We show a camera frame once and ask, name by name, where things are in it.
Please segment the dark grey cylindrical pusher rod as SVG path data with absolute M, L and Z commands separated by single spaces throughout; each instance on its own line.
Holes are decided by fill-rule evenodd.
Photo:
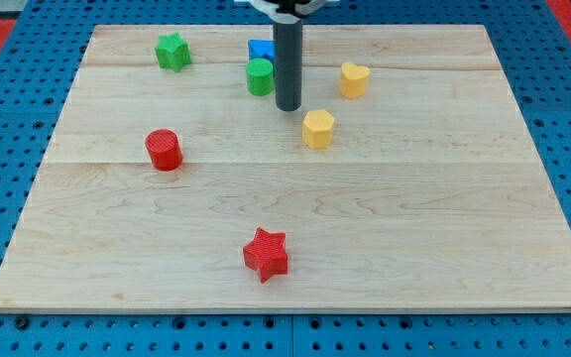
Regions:
M 295 111 L 301 105 L 302 20 L 278 13 L 273 20 L 273 41 L 276 104 L 281 111 Z

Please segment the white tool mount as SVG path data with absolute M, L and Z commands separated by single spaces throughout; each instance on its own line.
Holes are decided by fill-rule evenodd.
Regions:
M 235 0 L 248 3 L 271 19 L 302 19 L 326 6 L 338 6 L 339 0 Z

